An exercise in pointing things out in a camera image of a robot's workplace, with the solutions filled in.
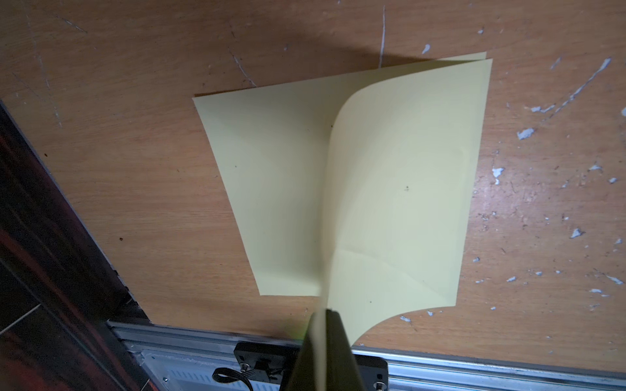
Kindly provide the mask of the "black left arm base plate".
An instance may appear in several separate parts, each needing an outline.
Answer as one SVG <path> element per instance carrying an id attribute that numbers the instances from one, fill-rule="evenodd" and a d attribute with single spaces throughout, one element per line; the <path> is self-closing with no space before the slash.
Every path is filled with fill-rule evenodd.
<path id="1" fill-rule="evenodd" d="M 271 345 L 256 342 L 239 342 L 234 355 L 241 367 L 242 382 L 257 381 L 280 386 L 287 390 L 301 349 L 296 346 Z M 358 390 L 387 390 L 388 364 L 383 358 L 351 354 L 362 387 Z"/>

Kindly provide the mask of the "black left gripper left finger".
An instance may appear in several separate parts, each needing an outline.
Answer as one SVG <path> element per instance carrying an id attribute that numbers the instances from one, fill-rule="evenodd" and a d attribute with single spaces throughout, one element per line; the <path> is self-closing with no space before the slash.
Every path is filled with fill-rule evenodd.
<path id="1" fill-rule="evenodd" d="M 315 352 L 311 336 L 316 317 L 317 314 L 313 314 L 310 318 L 303 343 L 290 370 L 289 379 L 283 384 L 283 390 L 316 391 Z"/>

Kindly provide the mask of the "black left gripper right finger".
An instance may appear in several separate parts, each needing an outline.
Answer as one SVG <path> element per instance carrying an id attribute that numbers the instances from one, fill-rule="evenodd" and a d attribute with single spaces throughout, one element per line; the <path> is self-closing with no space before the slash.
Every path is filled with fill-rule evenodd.
<path id="1" fill-rule="evenodd" d="M 365 390 L 340 314 L 336 311 L 325 311 L 325 322 L 325 389 Z"/>

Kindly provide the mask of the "pale yellow paper sheet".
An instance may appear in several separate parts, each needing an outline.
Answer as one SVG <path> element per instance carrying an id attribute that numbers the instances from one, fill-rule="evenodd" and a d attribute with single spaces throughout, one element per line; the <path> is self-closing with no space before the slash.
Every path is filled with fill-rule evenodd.
<path id="1" fill-rule="evenodd" d="M 261 295 L 320 291 L 327 151 L 345 102 L 380 81 L 485 58 L 475 53 L 194 99 Z"/>

